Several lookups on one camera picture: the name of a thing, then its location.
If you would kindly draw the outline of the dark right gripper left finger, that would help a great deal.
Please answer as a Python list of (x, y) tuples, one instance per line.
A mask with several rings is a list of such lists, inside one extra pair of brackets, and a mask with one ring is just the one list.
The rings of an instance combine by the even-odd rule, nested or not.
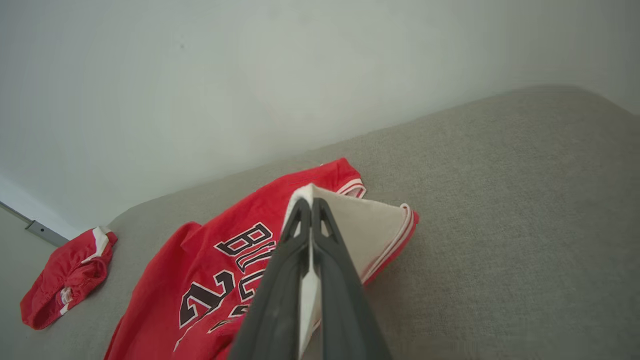
[(298, 199), (228, 355), (229, 360), (297, 360), (301, 289), (310, 269), (311, 206)]

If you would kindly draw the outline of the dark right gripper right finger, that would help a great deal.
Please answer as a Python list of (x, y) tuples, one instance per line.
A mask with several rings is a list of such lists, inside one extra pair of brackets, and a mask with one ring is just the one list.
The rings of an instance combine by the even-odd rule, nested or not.
[(321, 284), (323, 359), (391, 360), (391, 351), (325, 199), (313, 200), (311, 236)]

